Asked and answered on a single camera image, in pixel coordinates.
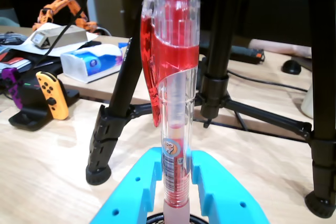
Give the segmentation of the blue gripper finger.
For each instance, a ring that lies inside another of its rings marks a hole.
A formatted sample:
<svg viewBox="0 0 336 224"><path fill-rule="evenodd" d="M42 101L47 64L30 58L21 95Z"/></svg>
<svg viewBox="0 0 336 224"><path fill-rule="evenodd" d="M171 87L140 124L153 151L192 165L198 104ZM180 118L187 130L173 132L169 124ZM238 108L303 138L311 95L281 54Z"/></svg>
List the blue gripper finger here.
<svg viewBox="0 0 336 224"><path fill-rule="evenodd" d="M162 179L161 149L149 149L114 189L91 223L146 223L154 209L156 182Z"/></svg>
<svg viewBox="0 0 336 224"><path fill-rule="evenodd" d="M269 223L249 191L213 156L192 151L192 183L209 223Z"/></svg>

